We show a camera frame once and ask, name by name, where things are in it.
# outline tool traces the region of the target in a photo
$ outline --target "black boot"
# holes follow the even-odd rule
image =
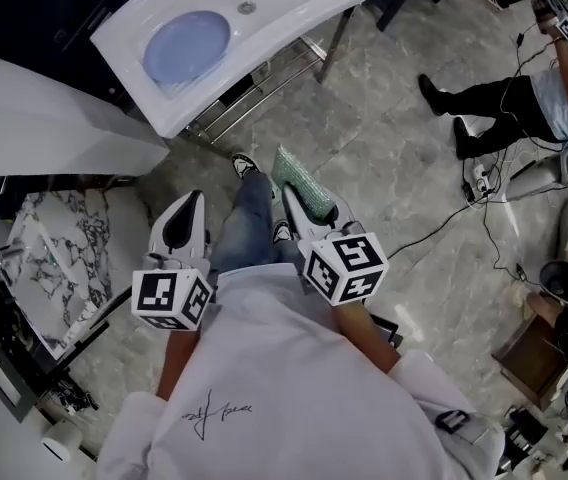
[[[473,141],[474,137],[468,134],[466,125],[461,117],[453,119],[453,133],[455,134],[455,153],[460,160],[467,158],[475,158],[477,155],[473,154]]]
[[[422,96],[424,96],[424,99],[431,107],[433,114],[441,116],[446,113],[442,105],[442,96],[445,93],[439,91],[429,77],[425,74],[419,75],[417,77],[417,86],[420,88]]]

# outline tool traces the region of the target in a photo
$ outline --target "black shoe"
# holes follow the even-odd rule
[[[420,92],[424,99],[431,107],[433,114],[436,116],[441,116],[444,114],[444,110],[442,109],[441,104],[439,103],[439,99],[442,93],[433,85],[431,79],[424,74],[421,74],[417,77],[417,86],[420,88]]]
[[[468,130],[461,117],[453,119],[453,133],[455,134],[455,153],[459,160],[474,158],[471,152],[472,142],[474,140],[468,134]]]
[[[242,180],[244,179],[244,176],[246,176],[247,172],[262,172],[257,166],[257,162],[255,162],[255,160],[253,160],[250,156],[245,155],[244,153],[235,153],[232,160],[233,168]]]
[[[293,234],[291,233],[291,227],[285,220],[280,220],[275,224],[275,230],[273,231],[273,243],[276,244],[281,240],[293,240]]]

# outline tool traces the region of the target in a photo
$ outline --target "blue jeans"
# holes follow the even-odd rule
[[[222,226],[211,254],[211,274],[269,263],[293,263],[304,258],[293,240],[273,244],[272,187],[264,173],[248,172],[235,196],[233,210]]]

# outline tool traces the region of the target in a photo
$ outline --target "shirt sleeve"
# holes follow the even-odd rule
[[[453,461],[459,478],[493,478],[504,451],[502,428],[477,414],[453,381],[424,352],[409,350],[389,372],[420,406],[431,423],[442,413],[460,410],[470,422],[455,434],[436,428],[437,436]]]
[[[147,455],[166,404],[141,392],[124,400],[97,459],[97,480],[146,479]]]

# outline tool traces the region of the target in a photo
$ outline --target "white cylinder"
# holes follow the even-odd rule
[[[60,461],[70,462],[82,444],[82,431],[69,420],[61,420],[48,429],[41,443]]]

